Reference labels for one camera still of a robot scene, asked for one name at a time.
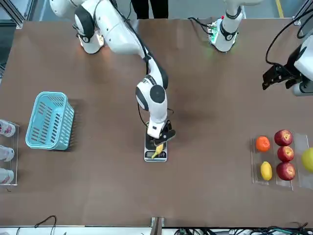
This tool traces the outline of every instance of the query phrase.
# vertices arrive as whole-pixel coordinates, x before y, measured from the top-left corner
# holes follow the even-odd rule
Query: apple
[[[280,163],[276,167],[276,172],[282,180],[292,180],[295,177],[295,168],[291,163]]]
[[[274,140],[279,146],[288,146],[293,140],[292,133],[289,130],[280,130],[276,132]]]
[[[289,146],[281,146],[277,150],[277,156],[282,162],[290,162],[294,157],[293,149]]]

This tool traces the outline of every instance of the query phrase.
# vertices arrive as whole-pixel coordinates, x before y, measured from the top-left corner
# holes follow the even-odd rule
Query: bottle
[[[0,145],[0,160],[4,160],[5,162],[9,162],[14,157],[14,150],[13,148],[4,147]]]
[[[15,133],[15,126],[5,120],[0,119],[0,134],[11,137]]]
[[[13,178],[14,178],[13,171],[0,168],[0,185],[10,184]]]

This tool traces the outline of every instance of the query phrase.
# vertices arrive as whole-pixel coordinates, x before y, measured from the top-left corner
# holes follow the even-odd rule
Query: black pants
[[[168,18],[168,0],[150,0],[154,18]],[[148,0],[132,0],[137,19],[149,18]]]

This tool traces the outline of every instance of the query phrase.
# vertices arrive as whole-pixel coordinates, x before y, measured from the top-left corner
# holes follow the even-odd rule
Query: table surface
[[[313,191],[252,183],[250,136],[288,128],[313,134],[311,97],[283,84],[262,90],[265,52],[290,19],[243,20],[233,49],[219,53],[188,20],[144,20],[136,28],[167,70],[177,136],[166,163],[143,160],[135,87],[145,65],[108,47],[86,54],[70,23],[26,22],[16,30],[0,86],[1,118],[21,125],[18,186],[0,195],[1,225],[265,227],[313,226]],[[272,61],[299,45],[293,26]],[[64,92],[75,109],[68,151],[33,150],[25,133],[42,91]],[[142,111],[145,120],[148,114]]]

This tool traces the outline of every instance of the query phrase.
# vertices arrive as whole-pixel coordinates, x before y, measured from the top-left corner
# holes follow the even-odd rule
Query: plastic basket
[[[68,147],[74,109],[61,92],[41,92],[35,100],[26,133],[30,148],[65,150]]]

